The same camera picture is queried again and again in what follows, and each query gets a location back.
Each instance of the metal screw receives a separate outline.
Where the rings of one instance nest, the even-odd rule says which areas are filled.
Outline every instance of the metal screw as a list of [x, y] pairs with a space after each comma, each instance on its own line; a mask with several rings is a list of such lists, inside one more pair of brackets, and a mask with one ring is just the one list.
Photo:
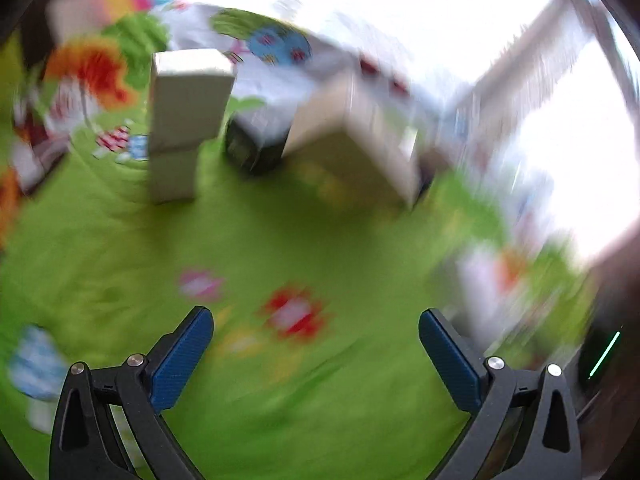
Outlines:
[[76, 363], [76, 364], [71, 366], [71, 373], [73, 375], [78, 375], [78, 374], [81, 374], [82, 372], [84, 372], [84, 364], [83, 363]]
[[562, 375], [562, 368], [554, 363], [546, 367], [546, 371], [553, 375], [553, 377], [560, 377]]
[[132, 367], [140, 366], [145, 362], [145, 357], [142, 354], [133, 354], [127, 358], [127, 364]]
[[486, 362], [489, 368], [493, 368], [494, 370], [502, 370], [504, 368], [504, 361], [499, 357], [489, 357]]

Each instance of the beige box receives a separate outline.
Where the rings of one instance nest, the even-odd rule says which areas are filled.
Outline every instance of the beige box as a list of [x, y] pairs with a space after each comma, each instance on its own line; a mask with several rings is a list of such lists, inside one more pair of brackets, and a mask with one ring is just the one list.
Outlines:
[[284, 155], [320, 165], [368, 202], [412, 206], [417, 161], [357, 75], [341, 74], [300, 105]]
[[150, 153], [148, 186], [154, 203], [195, 198], [198, 148]]
[[149, 153], [191, 149], [215, 138], [234, 81], [233, 64], [213, 48], [155, 53]]

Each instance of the blue gripper pad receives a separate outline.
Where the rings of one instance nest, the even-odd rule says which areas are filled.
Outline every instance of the blue gripper pad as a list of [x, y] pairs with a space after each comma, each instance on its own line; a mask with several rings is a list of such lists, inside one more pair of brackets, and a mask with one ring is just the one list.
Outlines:
[[202, 309], [184, 330], [151, 377], [151, 405], [156, 413], [172, 408], [213, 337], [213, 316]]
[[459, 348], [465, 346], [464, 341], [436, 309], [420, 315], [418, 335], [458, 409], [475, 415], [482, 405], [483, 382], [487, 381], [480, 356]]

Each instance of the dark cube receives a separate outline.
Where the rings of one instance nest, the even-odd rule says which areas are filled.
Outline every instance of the dark cube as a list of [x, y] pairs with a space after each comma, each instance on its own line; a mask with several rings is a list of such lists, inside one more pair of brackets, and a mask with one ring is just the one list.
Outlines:
[[269, 106], [237, 113], [229, 123], [225, 153], [242, 170], [260, 175], [279, 165], [295, 114], [292, 106]]

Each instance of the green light line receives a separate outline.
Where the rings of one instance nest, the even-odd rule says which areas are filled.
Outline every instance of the green light line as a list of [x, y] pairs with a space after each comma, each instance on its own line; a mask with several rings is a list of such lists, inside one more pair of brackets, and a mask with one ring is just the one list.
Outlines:
[[616, 342], [616, 339], [618, 339], [620, 337], [620, 332], [616, 332], [616, 335], [613, 336], [613, 339], [611, 340], [611, 343], [609, 343], [609, 346], [607, 346], [607, 349], [604, 351], [604, 354], [602, 354], [602, 357], [600, 359], [598, 359], [598, 362], [596, 363], [596, 365], [593, 367], [593, 370], [591, 370], [591, 373], [589, 374], [589, 377], [591, 377], [594, 373], [596, 373], [596, 370], [598, 369], [598, 367], [602, 364], [602, 362], [604, 361], [604, 358], [607, 356], [607, 354], [609, 353], [609, 350], [611, 350], [611, 347], [613, 346], [613, 343]]

